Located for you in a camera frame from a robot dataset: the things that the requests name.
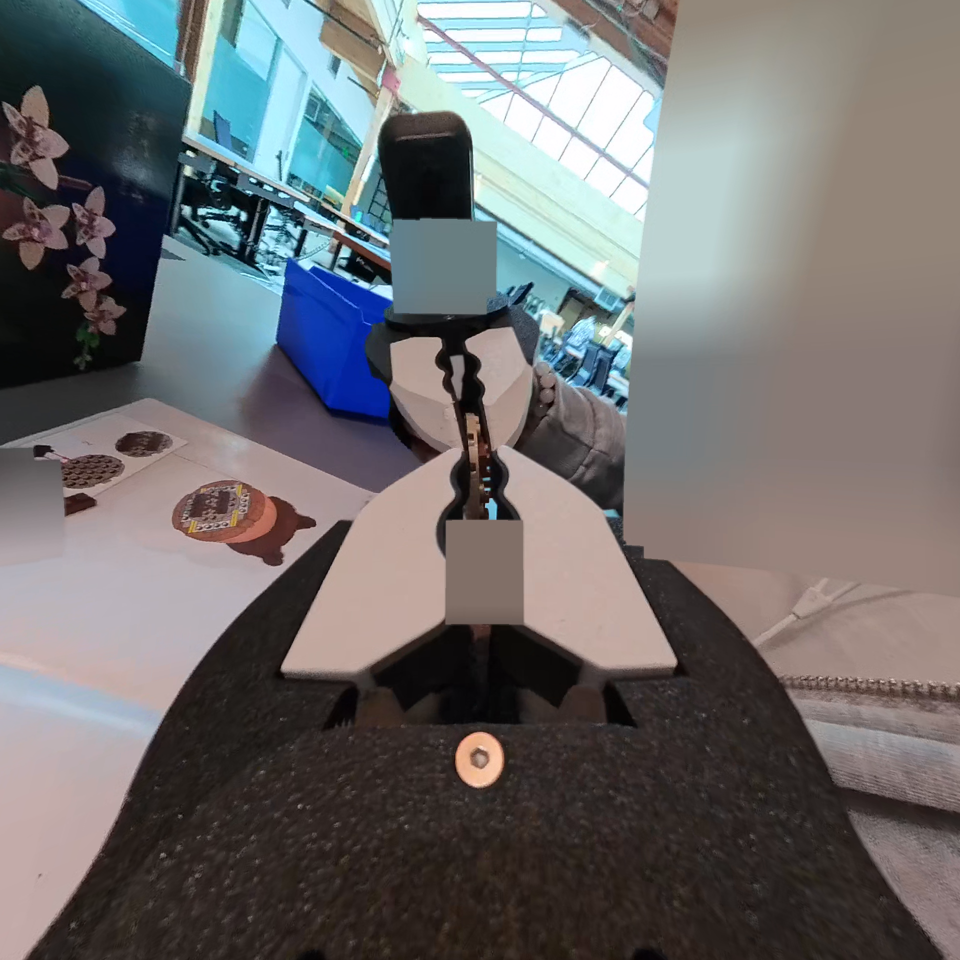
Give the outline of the tan round plate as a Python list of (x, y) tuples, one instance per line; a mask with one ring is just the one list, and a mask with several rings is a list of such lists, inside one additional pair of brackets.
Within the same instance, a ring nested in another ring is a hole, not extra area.
[(498, 519), (495, 463), (478, 414), (462, 411), (462, 438), (466, 466), (462, 474), (462, 519)]

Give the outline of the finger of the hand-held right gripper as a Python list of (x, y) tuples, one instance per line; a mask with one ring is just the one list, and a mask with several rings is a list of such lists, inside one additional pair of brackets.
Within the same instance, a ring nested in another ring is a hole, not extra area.
[(390, 426), (403, 446), (414, 454), (463, 453), (463, 433), (442, 339), (396, 340), (389, 346), (388, 358)]
[(533, 369), (514, 330), (485, 330), (468, 339), (468, 354), (478, 361), (476, 378), (489, 446), (512, 447), (526, 424), (533, 393)]

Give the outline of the background office desks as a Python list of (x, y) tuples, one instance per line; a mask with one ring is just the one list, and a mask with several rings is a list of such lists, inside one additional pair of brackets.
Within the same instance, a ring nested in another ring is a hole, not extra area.
[(331, 203), (262, 173), (235, 151), (184, 132), (167, 234), (188, 235), (211, 258), (231, 258), (260, 278), (288, 260), (322, 258), (361, 280), (388, 282), (389, 240)]

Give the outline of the row of black office chairs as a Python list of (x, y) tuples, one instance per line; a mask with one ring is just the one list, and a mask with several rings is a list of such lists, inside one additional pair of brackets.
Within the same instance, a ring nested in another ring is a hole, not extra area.
[(633, 311), (614, 319), (596, 316), (570, 324), (542, 312), (536, 358), (567, 384), (584, 388), (625, 413), (633, 348)]

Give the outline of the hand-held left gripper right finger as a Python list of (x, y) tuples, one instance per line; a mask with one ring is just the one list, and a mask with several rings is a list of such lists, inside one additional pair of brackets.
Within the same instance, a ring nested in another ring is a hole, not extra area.
[(517, 450), (498, 456), (517, 515), (487, 522), (487, 622), (504, 672), (534, 691), (672, 676), (676, 654), (603, 510)]

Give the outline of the white instruction booklet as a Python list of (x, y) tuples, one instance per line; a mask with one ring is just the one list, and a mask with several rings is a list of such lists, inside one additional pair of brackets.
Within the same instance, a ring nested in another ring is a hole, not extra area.
[(212, 644), (282, 573), (178, 534), (176, 503), (237, 479), (317, 522), (291, 566), (373, 493), (155, 399), (24, 438), (125, 419), (174, 450), (95, 492), (62, 553), (2, 567), (1, 954), (24, 958), (100, 851), (146, 748)]

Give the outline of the blue plastic bin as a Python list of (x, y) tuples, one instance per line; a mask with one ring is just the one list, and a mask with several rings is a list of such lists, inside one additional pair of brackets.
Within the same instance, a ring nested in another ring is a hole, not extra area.
[(330, 270), (287, 260), (275, 342), (329, 411), (388, 419), (389, 389), (371, 374), (365, 345), (391, 303)]

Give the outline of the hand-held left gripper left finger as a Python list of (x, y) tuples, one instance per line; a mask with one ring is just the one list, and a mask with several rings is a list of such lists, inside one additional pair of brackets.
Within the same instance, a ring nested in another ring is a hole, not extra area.
[(456, 449), (439, 454), (359, 512), (282, 662), (285, 679), (370, 688), (381, 665), (444, 627), (437, 529), (461, 458)]

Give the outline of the black flower print box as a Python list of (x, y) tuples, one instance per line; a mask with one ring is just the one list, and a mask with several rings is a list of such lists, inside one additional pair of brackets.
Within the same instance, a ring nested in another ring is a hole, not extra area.
[(98, 17), (2, 18), (3, 388), (136, 363), (189, 94)]

